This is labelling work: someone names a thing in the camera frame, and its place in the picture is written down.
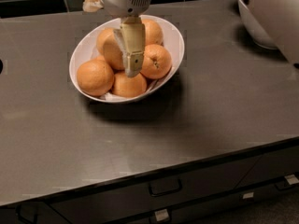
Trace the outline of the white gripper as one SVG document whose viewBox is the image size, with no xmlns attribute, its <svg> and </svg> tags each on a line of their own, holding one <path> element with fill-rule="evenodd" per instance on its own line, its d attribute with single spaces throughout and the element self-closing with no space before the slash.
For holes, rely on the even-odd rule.
<svg viewBox="0 0 299 224">
<path fill-rule="evenodd" d="M 139 16 L 150 7 L 151 0 L 84 0 L 85 12 L 104 10 L 113 17 L 121 18 L 120 27 L 114 29 L 115 39 L 122 53 L 125 74 L 137 76 L 144 61 L 146 32 Z"/>
</svg>

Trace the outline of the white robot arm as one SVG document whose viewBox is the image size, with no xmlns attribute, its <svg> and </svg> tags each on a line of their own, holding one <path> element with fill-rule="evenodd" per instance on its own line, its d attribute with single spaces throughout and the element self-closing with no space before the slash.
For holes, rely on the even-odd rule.
<svg viewBox="0 0 299 224">
<path fill-rule="evenodd" d="M 151 0 L 84 0 L 83 10 L 101 8 L 121 25 L 114 31 L 121 46 L 122 60 L 128 77 L 135 77 L 142 68 L 145 50 L 145 28 L 140 15 Z M 272 38 L 289 63 L 299 62 L 299 0 L 241 0 L 253 18 Z"/>
</svg>

